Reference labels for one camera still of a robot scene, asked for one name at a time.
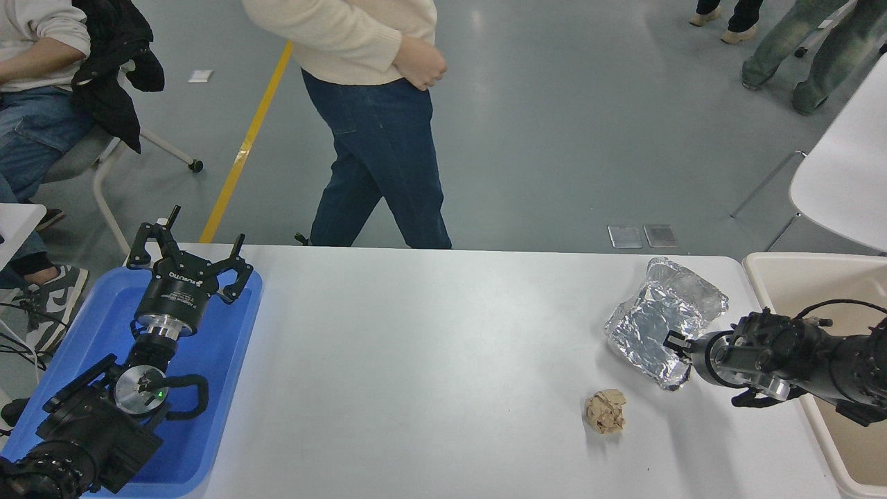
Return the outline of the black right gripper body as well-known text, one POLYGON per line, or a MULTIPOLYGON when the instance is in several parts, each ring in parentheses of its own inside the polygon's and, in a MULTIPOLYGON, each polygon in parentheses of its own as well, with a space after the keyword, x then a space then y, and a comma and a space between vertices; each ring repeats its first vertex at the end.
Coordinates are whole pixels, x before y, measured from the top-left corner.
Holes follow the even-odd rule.
POLYGON ((756 367, 760 354, 760 341, 748 333, 715 331, 692 341, 692 366, 713 385, 757 387, 761 379, 756 367))

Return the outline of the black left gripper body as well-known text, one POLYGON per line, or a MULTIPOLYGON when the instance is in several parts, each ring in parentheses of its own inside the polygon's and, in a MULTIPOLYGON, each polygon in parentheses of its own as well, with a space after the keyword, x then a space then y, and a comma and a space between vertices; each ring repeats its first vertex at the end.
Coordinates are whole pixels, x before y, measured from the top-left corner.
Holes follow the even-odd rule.
POLYGON ((153 266, 153 276, 137 306, 136 321, 169 316, 183 326, 199 326, 210 297, 219 290, 219 271, 209 260, 193 254, 167 256, 153 266))

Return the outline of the person's hand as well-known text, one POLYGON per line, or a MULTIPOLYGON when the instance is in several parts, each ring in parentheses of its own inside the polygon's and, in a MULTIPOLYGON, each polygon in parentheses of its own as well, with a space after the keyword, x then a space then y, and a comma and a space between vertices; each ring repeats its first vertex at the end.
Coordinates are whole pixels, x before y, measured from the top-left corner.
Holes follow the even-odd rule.
POLYGON ((419 91, 427 91, 444 78, 448 63, 431 42, 402 35, 392 66, 419 91))

